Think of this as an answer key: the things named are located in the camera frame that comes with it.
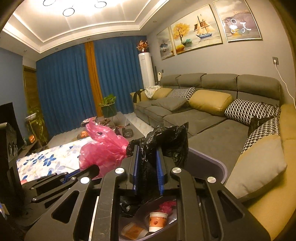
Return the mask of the pink plastic bag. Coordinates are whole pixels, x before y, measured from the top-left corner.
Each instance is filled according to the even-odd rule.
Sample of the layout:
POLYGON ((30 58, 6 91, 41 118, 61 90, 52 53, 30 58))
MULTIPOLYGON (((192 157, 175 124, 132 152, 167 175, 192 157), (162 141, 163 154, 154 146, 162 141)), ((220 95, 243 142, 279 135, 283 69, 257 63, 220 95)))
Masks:
POLYGON ((79 168, 85 170, 91 165, 99 166, 96 178, 104 177, 109 171, 119 167, 126 158, 129 141, 117 135, 111 128, 91 120, 86 125, 91 141, 82 146, 79 156, 79 168))

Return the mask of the orange patterned paper cup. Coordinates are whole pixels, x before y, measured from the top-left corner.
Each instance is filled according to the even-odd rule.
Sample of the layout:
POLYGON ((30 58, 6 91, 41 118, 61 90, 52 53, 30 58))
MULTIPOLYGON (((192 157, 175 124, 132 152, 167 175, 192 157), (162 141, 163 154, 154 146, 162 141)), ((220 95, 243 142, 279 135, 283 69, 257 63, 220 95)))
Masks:
POLYGON ((149 214, 149 232, 157 232, 167 225, 168 214, 164 212, 151 212, 149 214))

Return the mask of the black plastic trash bag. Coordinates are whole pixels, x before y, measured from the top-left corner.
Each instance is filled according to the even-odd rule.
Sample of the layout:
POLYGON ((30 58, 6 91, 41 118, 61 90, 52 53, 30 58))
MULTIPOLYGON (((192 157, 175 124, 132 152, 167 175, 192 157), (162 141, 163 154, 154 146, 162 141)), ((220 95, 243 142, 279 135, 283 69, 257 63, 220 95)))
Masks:
POLYGON ((120 197, 120 215, 133 217, 138 209, 156 200, 163 194, 163 181, 159 181, 157 168, 157 149, 160 148, 163 157, 171 158, 175 166, 183 168, 188 158, 188 128, 186 122, 181 126, 158 126, 146 137, 131 140, 126 148, 126 155, 133 156, 135 146, 139 147, 138 188, 135 197, 120 197))

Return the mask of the floral blue white tablecloth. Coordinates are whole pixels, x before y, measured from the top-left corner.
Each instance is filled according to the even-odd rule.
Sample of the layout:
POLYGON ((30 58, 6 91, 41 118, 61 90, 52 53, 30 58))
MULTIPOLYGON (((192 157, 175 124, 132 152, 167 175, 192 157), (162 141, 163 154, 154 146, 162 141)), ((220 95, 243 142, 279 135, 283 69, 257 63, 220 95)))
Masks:
POLYGON ((78 170, 80 150, 90 141, 92 138, 87 137, 19 158, 16 164, 20 181, 30 182, 54 173, 78 170))

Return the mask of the grey near pillow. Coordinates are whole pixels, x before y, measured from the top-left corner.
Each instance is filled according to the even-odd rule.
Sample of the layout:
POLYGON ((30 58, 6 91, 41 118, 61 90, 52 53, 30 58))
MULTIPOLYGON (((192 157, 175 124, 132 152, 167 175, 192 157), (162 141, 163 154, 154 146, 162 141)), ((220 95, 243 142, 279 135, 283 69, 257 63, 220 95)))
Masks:
POLYGON ((225 187, 241 202, 269 191, 287 169, 279 135, 269 135, 243 152, 225 187))

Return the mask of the black television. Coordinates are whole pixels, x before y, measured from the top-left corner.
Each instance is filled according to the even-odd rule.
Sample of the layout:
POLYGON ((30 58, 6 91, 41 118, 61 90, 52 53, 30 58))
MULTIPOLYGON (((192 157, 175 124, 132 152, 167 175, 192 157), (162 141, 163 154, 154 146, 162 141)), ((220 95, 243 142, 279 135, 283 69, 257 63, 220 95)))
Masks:
POLYGON ((11 161, 25 145, 21 135, 13 103, 1 105, 1 160, 11 161))

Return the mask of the grey sectional sofa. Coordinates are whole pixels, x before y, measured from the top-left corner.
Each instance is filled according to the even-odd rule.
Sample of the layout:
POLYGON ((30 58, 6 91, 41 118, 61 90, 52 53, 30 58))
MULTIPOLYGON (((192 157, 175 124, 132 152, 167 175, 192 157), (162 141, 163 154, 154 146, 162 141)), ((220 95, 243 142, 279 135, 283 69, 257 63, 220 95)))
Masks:
POLYGON ((295 240, 295 107, 280 104, 280 82, 258 75, 193 73, 170 75, 161 79, 161 87, 179 89, 195 87, 232 95, 233 99, 264 102, 280 108, 277 117, 251 119, 246 126, 224 116, 199 111, 189 105, 169 111, 152 106, 155 101, 145 94, 133 103, 138 118, 152 127, 180 126, 189 123, 189 147, 227 169, 226 182, 239 156, 258 140, 279 135, 287 169, 266 193, 243 202, 244 206, 268 231, 272 240, 295 240))

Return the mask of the green potted plant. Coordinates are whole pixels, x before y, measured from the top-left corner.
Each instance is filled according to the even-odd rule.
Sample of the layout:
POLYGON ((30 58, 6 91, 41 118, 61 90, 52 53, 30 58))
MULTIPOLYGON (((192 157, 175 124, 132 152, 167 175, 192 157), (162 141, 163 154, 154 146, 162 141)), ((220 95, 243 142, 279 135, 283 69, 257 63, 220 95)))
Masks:
POLYGON ((111 118, 117 114, 115 101, 116 96, 114 96, 113 94, 109 94, 108 96, 103 98, 100 106, 104 118, 111 118))

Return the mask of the mustard yellow cushion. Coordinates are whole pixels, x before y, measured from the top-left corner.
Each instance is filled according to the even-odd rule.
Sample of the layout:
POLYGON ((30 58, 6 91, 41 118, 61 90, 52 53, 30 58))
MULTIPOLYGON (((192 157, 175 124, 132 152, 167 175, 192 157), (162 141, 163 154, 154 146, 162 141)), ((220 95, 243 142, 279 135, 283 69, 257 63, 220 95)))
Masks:
POLYGON ((212 90, 197 90, 189 99, 189 105, 199 111, 224 116, 227 107, 234 101, 232 95, 212 90))

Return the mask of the grey flat cushion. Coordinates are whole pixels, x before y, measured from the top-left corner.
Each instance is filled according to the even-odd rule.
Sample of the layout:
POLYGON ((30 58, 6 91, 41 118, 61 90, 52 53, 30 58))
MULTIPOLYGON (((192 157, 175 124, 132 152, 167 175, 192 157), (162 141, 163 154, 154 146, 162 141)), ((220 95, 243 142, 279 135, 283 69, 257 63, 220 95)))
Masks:
POLYGON ((181 97, 165 97, 155 100, 152 106, 165 108, 169 111, 175 111, 187 103, 186 98, 181 97))

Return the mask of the far patterned pillow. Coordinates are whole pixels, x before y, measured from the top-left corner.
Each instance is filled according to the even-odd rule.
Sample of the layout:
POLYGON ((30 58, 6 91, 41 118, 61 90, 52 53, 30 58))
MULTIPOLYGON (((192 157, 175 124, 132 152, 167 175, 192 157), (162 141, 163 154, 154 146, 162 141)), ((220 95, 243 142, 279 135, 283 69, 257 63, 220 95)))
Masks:
POLYGON ((189 100, 195 92, 195 87, 173 89, 168 94, 168 97, 185 98, 186 100, 189 100))

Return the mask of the orange curtain strip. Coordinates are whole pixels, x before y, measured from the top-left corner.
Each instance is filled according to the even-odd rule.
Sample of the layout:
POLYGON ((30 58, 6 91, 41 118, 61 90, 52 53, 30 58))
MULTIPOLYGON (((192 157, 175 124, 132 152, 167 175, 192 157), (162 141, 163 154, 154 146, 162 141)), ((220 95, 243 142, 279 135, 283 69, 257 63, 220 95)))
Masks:
POLYGON ((85 46, 85 55, 87 60, 88 72, 89 72, 89 80, 92 89, 93 99, 95 103, 95 109, 97 116, 103 116, 101 109, 101 102, 103 100, 103 95, 101 91, 101 86, 99 83, 99 76, 96 66, 96 58, 94 51, 94 43, 86 42, 85 46))

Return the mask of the artificial flower arrangement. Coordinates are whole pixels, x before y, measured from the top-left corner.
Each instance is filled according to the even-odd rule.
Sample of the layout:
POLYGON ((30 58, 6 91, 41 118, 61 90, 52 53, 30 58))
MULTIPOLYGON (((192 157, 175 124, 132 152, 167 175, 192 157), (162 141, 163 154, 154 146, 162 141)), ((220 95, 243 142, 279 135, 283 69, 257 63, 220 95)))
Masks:
POLYGON ((140 40, 137 44, 137 50, 140 52, 147 52, 149 48, 147 40, 140 40))

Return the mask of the right purple landscape painting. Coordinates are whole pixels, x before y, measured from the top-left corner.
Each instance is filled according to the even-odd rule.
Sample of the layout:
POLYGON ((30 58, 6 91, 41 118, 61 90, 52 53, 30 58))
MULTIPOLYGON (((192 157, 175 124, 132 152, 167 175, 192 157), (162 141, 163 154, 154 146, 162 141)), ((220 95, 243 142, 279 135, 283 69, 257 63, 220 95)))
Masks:
POLYGON ((244 0, 213 1, 227 42, 261 40, 257 22, 244 0))

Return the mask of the wall power socket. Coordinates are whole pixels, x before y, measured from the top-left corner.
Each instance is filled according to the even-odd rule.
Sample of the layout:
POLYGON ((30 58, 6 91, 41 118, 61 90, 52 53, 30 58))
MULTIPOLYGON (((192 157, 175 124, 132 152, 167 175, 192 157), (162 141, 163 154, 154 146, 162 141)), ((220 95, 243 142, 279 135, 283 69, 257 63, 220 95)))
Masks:
POLYGON ((278 61, 278 58, 277 57, 273 57, 273 63, 275 65, 278 65, 279 64, 279 61, 278 61))

